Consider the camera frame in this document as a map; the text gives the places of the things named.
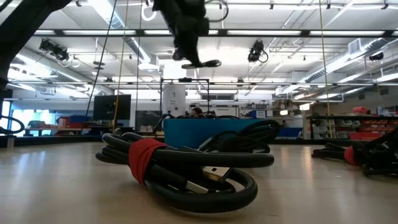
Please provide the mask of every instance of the person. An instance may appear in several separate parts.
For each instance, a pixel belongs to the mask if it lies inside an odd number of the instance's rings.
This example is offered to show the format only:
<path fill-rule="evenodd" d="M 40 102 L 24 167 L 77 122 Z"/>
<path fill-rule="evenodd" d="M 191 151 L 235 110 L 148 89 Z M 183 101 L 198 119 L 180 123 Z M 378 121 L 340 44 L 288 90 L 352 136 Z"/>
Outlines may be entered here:
<path fill-rule="evenodd" d="M 191 110 L 191 116 L 194 118 L 199 118 L 200 115 L 203 114 L 203 111 L 200 108 L 194 108 Z"/>

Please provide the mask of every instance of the wall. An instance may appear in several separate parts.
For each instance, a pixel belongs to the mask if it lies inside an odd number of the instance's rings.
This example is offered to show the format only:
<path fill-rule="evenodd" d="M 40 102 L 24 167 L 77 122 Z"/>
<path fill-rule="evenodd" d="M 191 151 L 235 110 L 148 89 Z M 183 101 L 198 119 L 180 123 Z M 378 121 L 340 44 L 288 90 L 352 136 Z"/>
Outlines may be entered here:
<path fill-rule="evenodd" d="M 383 105 L 385 108 L 398 106 L 398 88 L 389 88 L 389 94 L 381 97 L 379 96 L 377 89 L 373 91 L 367 91 L 364 94 L 364 100 L 359 100 L 358 94 L 353 94 L 351 96 L 345 97 L 344 103 L 331 104 L 330 113 L 334 115 L 352 113 L 354 107 L 365 106 L 368 110 L 371 110 L 372 114 L 376 114 L 376 109 L 379 105 Z M 328 109 L 324 107 L 325 105 L 326 104 L 324 103 L 315 105 L 313 107 L 313 112 L 319 113 L 321 115 L 327 114 Z"/>

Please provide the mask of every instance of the red strap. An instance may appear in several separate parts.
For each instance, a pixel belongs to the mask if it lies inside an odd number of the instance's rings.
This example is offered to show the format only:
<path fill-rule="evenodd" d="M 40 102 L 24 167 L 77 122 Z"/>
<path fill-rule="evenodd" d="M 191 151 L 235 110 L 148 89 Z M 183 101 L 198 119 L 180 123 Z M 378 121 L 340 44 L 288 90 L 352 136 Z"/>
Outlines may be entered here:
<path fill-rule="evenodd" d="M 354 148 L 352 146 L 348 147 L 344 151 L 344 158 L 347 160 L 349 164 L 358 166 L 359 164 L 355 161 L 354 158 Z"/>
<path fill-rule="evenodd" d="M 152 138 L 141 139 L 131 144 L 129 150 L 129 164 L 131 174 L 139 184 L 144 183 L 145 170 L 152 157 L 152 153 L 154 153 L 156 149 L 165 146 L 167 145 Z"/>

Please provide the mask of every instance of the ceiling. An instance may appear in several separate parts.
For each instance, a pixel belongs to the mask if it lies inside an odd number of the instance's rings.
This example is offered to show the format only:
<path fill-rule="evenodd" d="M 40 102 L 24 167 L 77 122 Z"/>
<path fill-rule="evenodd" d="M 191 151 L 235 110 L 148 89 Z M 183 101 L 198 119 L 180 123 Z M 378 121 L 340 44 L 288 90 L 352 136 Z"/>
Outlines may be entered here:
<path fill-rule="evenodd" d="M 83 1 L 82 7 L 77 7 L 74 2 L 62 10 L 54 12 L 42 24 L 40 29 L 107 29 L 108 23 L 100 16 L 96 9 L 90 4 L 93 0 Z M 211 29 L 320 29 L 320 11 L 318 0 L 274 0 L 274 9 L 270 10 L 270 0 L 229 0 L 229 16 L 223 22 L 211 24 Z M 389 7 L 382 10 L 384 1 L 379 0 L 331 0 L 331 9 L 325 9 L 326 3 L 323 1 L 322 21 L 325 29 L 339 30 L 395 30 L 398 28 L 398 0 L 388 0 Z M 141 18 L 141 1 L 130 0 L 126 26 L 128 29 L 167 29 L 165 22 L 160 15 L 151 21 Z M 0 14 L 0 23 L 15 9 L 18 1 L 15 0 Z M 116 12 L 120 18 L 126 16 L 127 1 L 118 1 Z M 152 14 L 151 9 L 146 9 L 145 15 Z M 212 19 L 220 18 L 222 10 L 217 4 L 207 5 L 207 15 Z M 29 49 L 38 57 L 43 53 L 39 50 L 40 42 L 43 37 L 32 37 L 25 48 Z M 94 37 L 46 37 L 53 43 L 66 47 L 68 53 L 80 60 L 80 66 L 75 68 L 77 60 L 72 62 L 67 70 L 94 80 L 95 76 L 93 61 L 100 60 L 100 54 L 105 45 L 105 38 L 98 38 L 98 48 L 96 49 L 96 38 Z M 265 64 L 248 63 L 247 57 L 249 49 L 258 37 L 201 37 L 198 43 L 198 50 L 202 61 L 219 59 L 222 66 L 218 68 L 201 68 L 197 72 L 189 70 L 188 77 L 209 78 L 214 82 L 236 82 L 238 78 L 244 78 L 245 82 L 300 82 L 300 75 L 308 73 L 316 68 L 323 66 L 336 56 L 344 54 L 348 50 L 348 44 L 355 38 L 272 38 L 266 37 L 261 40 L 264 42 L 266 52 L 269 54 L 269 61 Z M 137 38 L 140 46 L 148 53 L 157 55 L 160 63 L 169 63 L 171 52 L 174 51 L 172 37 L 141 37 Z M 160 72 L 138 69 L 138 59 L 135 53 L 127 45 L 123 47 L 123 40 L 119 37 L 109 37 L 105 46 L 103 62 L 104 70 L 99 73 L 99 81 L 107 78 L 118 80 L 121 71 L 122 81 L 133 82 L 137 80 L 151 82 L 160 80 Z M 342 79 L 354 75 L 363 70 L 369 69 L 395 59 L 396 44 L 392 43 L 384 49 L 384 60 L 371 62 L 362 58 L 357 58 L 352 63 L 334 70 L 327 75 L 330 82 L 338 82 L 336 77 Z M 44 55 L 43 60 L 56 60 L 50 55 Z M 368 80 L 369 75 L 358 78 Z M 254 85 L 244 86 L 245 89 L 252 89 Z M 139 88 L 157 88 L 140 85 Z M 236 86 L 216 86 L 215 88 L 237 88 Z M 275 90 L 278 86 L 259 86 L 257 90 Z M 299 93 L 311 93 L 315 91 L 310 88 L 296 88 Z"/>

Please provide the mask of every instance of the blue container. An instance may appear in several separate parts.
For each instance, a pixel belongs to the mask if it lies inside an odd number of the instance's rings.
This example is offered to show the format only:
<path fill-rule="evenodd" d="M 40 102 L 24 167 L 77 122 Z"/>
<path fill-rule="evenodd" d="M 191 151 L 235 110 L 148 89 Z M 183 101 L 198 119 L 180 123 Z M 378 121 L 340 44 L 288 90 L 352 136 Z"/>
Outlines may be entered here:
<path fill-rule="evenodd" d="M 166 119 L 163 123 L 165 143 L 172 147 L 198 148 L 223 131 L 240 131 L 260 119 Z"/>

